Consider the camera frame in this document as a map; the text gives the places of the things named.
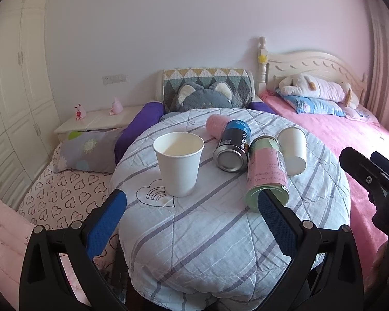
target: gray floral pillow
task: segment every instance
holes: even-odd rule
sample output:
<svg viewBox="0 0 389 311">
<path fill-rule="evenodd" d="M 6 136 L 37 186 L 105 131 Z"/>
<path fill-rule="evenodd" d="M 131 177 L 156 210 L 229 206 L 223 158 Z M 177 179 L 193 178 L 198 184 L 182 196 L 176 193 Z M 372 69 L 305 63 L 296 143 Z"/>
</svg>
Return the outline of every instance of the gray floral pillow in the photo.
<svg viewBox="0 0 389 311">
<path fill-rule="evenodd" d="M 72 131 L 62 143 L 59 158 L 54 161 L 53 171 L 66 169 L 113 173 L 115 170 L 115 143 L 122 129 L 106 132 Z"/>
</svg>

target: nightstand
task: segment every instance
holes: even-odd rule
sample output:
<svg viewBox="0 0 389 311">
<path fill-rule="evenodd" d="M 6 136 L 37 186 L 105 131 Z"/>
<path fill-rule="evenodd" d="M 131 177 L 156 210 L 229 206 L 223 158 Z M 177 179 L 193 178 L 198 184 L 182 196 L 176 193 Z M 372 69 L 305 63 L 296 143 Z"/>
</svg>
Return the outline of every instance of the nightstand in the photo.
<svg viewBox="0 0 389 311">
<path fill-rule="evenodd" d="M 75 116 L 73 116 L 59 126 L 54 133 L 58 136 L 59 141 L 62 142 L 71 131 L 103 131 L 120 127 L 125 128 L 133 121 L 142 108 L 143 105 L 125 107 L 120 114 L 112 116 L 109 115 L 109 109 L 87 112 L 84 119 L 76 120 Z"/>
</svg>

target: striped tablecloth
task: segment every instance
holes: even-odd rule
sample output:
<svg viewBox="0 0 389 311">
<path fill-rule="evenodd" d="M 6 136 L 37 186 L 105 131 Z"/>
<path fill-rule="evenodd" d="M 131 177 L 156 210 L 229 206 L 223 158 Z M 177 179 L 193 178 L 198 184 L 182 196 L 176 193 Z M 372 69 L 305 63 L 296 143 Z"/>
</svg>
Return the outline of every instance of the striped tablecloth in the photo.
<svg viewBox="0 0 389 311">
<path fill-rule="evenodd" d="M 277 115 L 247 109 L 192 110 L 144 132 L 127 150 L 110 189 L 127 195 L 119 238 L 131 282 L 142 296 L 175 311 L 203 310 L 220 298 L 223 309 L 253 310 L 289 264 L 261 215 L 243 202 L 246 173 L 227 173 L 213 161 L 217 140 L 205 128 L 212 113 L 246 121 L 252 139 L 297 126 Z M 205 141 L 193 194 L 162 190 L 153 141 L 168 132 L 193 132 Z M 350 192 L 338 159 L 307 135 L 307 169 L 288 180 L 288 207 L 302 220 L 338 229 L 349 224 Z"/>
</svg>

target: pink label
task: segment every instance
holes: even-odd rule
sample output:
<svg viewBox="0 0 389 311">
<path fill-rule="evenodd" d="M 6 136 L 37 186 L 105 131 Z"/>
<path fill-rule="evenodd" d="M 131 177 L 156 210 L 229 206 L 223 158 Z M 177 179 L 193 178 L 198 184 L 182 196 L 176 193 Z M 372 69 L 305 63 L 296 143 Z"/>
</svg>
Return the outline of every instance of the pink label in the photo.
<svg viewBox="0 0 389 311">
<path fill-rule="evenodd" d="M 215 137 L 217 140 L 220 140 L 222 137 L 222 132 L 231 120 L 232 118 L 228 116 L 212 114 L 206 121 L 206 130 L 211 136 Z"/>
<path fill-rule="evenodd" d="M 261 148 L 249 154 L 247 191 L 252 187 L 277 183 L 287 186 L 284 157 L 275 148 Z"/>
</svg>

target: curtain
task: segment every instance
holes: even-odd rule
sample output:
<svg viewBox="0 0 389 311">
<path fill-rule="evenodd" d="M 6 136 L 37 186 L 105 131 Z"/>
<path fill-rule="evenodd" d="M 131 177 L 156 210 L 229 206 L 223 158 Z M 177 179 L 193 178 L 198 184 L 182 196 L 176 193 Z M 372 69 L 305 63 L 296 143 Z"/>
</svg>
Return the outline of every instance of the curtain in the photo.
<svg viewBox="0 0 389 311">
<path fill-rule="evenodd" d="M 374 37 L 374 66 L 367 108 L 389 130 L 389 9 L 382 0 L 366 1 Z"/>
</svg>

